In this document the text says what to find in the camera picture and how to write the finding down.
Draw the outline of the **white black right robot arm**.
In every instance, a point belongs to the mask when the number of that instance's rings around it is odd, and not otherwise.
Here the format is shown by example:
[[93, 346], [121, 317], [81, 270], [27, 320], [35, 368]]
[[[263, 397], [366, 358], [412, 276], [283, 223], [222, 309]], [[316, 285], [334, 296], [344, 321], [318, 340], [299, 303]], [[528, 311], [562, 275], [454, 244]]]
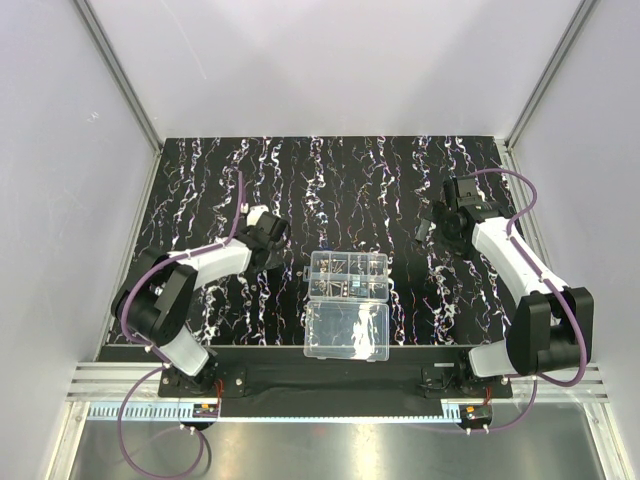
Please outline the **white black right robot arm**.
[[519, 217], [484, 200], [473, 175], [451, 177], [442, 190], [443, 200], [422, 218], [416, 241], [432, 237], [468, 261], [483, 256], [516, 307], [503, 340], [473, 347], [462, 357], [460, 385], [517, 377], [541, 378], [561, 388], [579, 384], [592, 355], [592, 294], [554, 274], [519, 234]]

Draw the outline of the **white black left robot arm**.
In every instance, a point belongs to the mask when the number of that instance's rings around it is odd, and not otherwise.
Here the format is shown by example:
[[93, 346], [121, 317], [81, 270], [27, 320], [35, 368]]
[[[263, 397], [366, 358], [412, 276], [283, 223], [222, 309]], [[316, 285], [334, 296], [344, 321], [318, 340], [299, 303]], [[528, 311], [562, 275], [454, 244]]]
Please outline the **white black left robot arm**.
[[178, 386], [196, 395], [209, 393], [220, 381], [215, 354], [186, 326], [194, 292], [228, 276], [275, 268], [291, 235], [289, 221], [263, 205], [252, 207], [245, 218], [243, 227], [235, 219], [223, 240], [194, 250], [147, 248], [111, 303], [123, 335], [154, 352]]

